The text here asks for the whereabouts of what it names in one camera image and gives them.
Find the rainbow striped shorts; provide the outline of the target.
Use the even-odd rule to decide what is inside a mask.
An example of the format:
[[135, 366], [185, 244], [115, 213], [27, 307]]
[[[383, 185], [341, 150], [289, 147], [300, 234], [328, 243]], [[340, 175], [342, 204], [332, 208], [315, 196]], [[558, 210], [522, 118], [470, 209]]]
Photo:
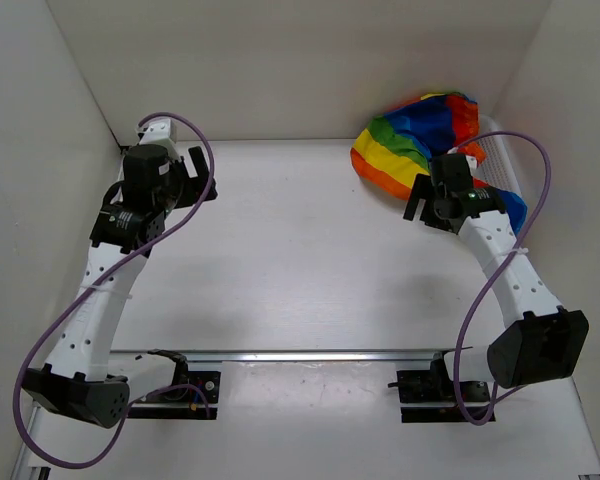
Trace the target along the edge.
[[375, 116], [355, 140], [355, 172], [385, 193], [407, 201], [429, 161], [458, 148], [479, 166], [489, 154], [471, 139], [480, 133], [478, 103], [460, 92], [429, 93]]

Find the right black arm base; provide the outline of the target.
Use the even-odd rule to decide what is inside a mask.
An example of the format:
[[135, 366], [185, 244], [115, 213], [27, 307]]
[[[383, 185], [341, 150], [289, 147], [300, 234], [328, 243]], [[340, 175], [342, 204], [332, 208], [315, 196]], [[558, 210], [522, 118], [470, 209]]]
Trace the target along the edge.
[[[425, 370], [399, 370], [396, 379], [387, 384], [396, 390], [403, 424], [462, 423], [466, 419], [457, 406], [453, 384]], [[460, 392], [465, 407], [475, 418], [488, 410], [491, 393], [485, 382], [461, 382]]]

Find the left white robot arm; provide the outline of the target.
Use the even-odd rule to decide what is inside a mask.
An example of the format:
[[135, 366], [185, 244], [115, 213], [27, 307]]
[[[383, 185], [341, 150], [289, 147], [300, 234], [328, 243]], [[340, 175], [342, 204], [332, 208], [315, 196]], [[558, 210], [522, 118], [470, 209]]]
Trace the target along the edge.
[[22, 389], [48, 411], [97, 425], [115, 426], [143, 387], [166, 399], [186, 395], [190, 377], [183, 355], [151, 350], [112, 367], [109, 354], [130, 290], [146, 265], [149, 243], [165, 232], [175, 209], [217, 196], [201, 147], [185, 157], [167, 145], [129, 148], [122, 177], [103, 196], [90, 233], [80, 293], [60, 338], [40, 368], [27, 368]]

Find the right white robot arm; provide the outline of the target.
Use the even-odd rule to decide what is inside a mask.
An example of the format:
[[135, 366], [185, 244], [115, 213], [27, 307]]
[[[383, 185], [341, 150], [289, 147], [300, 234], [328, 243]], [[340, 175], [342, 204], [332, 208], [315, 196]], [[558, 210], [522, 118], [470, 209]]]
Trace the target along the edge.
[[571, 376], [589, 332], [580, 310], [568, 310], [548, 289], [517, 244], [505, 202], [493, 187], [458, 191], [434, 186], [419, 174], [405, 217], [421, 206], [421, 221], [457, 235], [478, 261], [501, 310], [504, 330], [487, 346], [444, 355], [445, 365], [429, 375], [429, 387], [450, 400], [466, 381], [493, 382], [512, 389]]

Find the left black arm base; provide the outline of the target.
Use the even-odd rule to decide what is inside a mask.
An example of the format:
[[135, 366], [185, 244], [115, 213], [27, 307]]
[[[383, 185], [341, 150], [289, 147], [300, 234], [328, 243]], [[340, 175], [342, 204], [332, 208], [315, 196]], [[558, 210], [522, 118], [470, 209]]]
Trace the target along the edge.
[[221, 372], [218, 365], [190, 364], [176, 385], [191, 384], [195, 389], [182, 388], [150, 395], [136, 402], [130, 419], [142, 420], [216, 420], [219, 407]]

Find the white plastic basket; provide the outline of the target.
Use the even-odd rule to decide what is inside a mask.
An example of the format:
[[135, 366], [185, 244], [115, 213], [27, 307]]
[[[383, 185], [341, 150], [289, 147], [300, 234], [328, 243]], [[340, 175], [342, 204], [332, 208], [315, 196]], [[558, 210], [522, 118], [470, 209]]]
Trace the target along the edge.
[[477, 167], [476, 177], [486, 183], [515, 193], [522, 197], [519, 182], [514, 172], [505, 136], [489, 136], [477, 141], [486, 154], [486, 159]]

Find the aluminium front rail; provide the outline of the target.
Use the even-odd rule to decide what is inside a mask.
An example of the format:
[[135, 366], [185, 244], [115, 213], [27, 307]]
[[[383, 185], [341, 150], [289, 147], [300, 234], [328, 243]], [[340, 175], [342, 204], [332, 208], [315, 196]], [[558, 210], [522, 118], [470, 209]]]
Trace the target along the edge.
[[427, 362], [431, 349], [179, 350], [193, 363]]

